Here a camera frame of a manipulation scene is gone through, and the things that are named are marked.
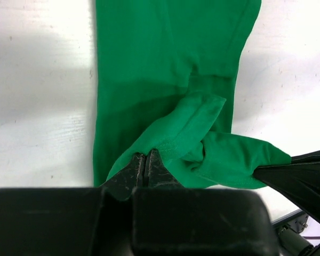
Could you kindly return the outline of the green t shirt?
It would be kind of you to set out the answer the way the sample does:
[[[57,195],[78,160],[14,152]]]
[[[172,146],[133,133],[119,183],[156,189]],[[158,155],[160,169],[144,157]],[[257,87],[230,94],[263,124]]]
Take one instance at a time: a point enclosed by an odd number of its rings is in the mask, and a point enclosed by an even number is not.
[[[93,179],[157,149],[185,187],[258,189],[260,166],[290,164],[269,142],[232,134],[239,59],[260,1],[97,1]]]

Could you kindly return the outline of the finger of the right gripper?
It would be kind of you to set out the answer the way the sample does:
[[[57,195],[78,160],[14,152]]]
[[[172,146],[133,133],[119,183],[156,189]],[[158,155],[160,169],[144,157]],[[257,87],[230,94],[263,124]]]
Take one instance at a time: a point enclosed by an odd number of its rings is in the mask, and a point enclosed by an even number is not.
[[[320,162],[320,150],[291,158],[291,163]]]
[[[259,167],[253,176],[320,223],[320,162]]]

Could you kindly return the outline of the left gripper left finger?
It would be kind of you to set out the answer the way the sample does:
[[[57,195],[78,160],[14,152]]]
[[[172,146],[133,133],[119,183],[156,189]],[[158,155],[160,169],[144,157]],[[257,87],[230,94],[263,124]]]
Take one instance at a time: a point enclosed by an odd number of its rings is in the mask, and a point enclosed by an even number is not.
[[[146,156],[99,187],[0,188],[0,255],[132,255],[129,198]]]

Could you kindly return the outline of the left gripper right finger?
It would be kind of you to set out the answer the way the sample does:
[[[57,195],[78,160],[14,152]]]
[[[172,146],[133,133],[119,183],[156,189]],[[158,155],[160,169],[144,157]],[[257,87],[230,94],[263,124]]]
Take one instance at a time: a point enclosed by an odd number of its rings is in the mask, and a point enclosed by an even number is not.
[[[152,187],[164,174],[159,152],[146,160],[145,187],[133,192],[135,255],[278,255],[262,199],[238,189]]]

